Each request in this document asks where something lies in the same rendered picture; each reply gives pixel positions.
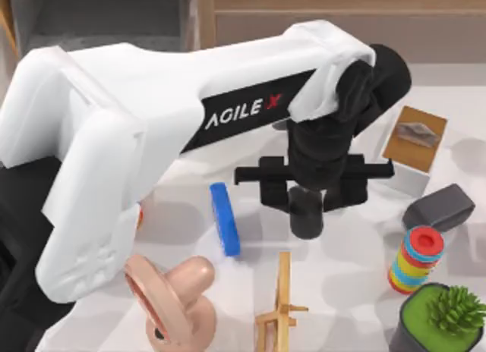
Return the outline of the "brown cover book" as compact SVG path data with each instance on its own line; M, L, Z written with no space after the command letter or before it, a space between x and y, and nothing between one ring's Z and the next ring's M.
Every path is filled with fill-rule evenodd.
M375 150L376 161L393 162L394 176L383 183L409 196L422 196L446 128L447 119L404 106L385 127ZM425 146L420 140L411 141L410 133L414 130L421 135L434 134L437 140L432 146Z

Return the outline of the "wooden easel stand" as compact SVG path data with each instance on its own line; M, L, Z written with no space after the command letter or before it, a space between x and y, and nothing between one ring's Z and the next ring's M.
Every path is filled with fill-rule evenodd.
M308 312L306 306L290 303L291 253L279 253L279 269L276 283L275 309L255 317L257 328L256 352L266 352L267 326L273 325L273 352L289 352L289 329L297 325L291 312Z

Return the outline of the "dark grey box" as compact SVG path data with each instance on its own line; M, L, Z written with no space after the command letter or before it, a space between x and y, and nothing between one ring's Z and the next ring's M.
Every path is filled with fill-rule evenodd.
M443 233L465 223L475 203L458 185L450 184L410 203L402 216L407 229L429 226Z

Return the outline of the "stack of coloured rings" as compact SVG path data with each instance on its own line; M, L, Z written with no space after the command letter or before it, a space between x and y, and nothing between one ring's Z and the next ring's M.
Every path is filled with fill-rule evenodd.
M444 250L443 236L435 228L419 225L409 229L387 272L392 289L401 294L418 290L441 260Z

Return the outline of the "peach pink rounded toy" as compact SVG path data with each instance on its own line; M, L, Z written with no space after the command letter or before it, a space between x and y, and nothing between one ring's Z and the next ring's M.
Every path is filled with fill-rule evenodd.
M217 317L204 296L214 282L213 264L192 256L168 272L142 255L125 264L125 279L147 314L146 334L154 352L205 352Z

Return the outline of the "dark pot with green plant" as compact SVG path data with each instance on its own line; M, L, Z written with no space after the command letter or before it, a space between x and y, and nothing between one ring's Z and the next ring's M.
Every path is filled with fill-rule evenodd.
M422 285L399 310L389 352L472 352L486 329L486 303L465 286Z

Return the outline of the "wooden drawer front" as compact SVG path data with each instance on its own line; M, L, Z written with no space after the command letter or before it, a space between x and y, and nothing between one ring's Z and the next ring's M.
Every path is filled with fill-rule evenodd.
M281 34L318 16L230 14L216 16L216 42L225 45ZM486 15L327 15L362 42L395 49L410 63L486 63Z

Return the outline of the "wooden cupboard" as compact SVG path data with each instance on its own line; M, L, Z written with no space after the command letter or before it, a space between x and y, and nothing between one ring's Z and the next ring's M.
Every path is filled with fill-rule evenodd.
M327 15L486 15L486 0L191 0L200 45L216 42L216 16L230 14Z

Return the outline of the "grey cabinet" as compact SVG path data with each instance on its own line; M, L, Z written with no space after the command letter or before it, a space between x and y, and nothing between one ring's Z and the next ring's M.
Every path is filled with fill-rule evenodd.
M191 0L10 0L17 51L85 49L128 42L183 50Z

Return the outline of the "wooden furniture post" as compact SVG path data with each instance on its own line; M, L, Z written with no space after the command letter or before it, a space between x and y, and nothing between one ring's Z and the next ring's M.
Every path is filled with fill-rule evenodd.
M19 59L11 0L0 0L0 25L5 30L6 37L16 59Z

